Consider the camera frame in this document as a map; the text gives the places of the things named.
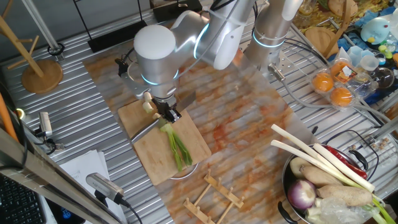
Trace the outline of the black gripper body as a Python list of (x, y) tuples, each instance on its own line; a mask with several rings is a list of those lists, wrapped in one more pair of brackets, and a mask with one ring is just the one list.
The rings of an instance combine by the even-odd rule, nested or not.
[(154, 104), (156, 105), (158, 112), (165, 112), (176, 107), (177, 99), (175, 96), (169, 96), (168, 98), (155, 97)]

